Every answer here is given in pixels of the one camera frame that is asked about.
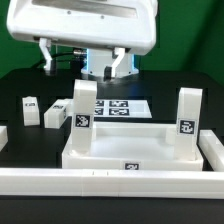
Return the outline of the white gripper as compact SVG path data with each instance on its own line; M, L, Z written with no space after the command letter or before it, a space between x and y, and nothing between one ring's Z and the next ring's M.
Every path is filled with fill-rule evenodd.
M125 56L145 55L156 43L157 0L10 0L7 29L16 40L37 42L46 71L56 45L112 50L104 79L113 80Z

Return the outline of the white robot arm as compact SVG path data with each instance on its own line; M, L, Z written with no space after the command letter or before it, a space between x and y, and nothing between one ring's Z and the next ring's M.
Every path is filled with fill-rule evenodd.
M135 74L134 57L156 43L158 0L10 0L7 29L36 42L53 70L53 45L87 50L81 73L114 80Z

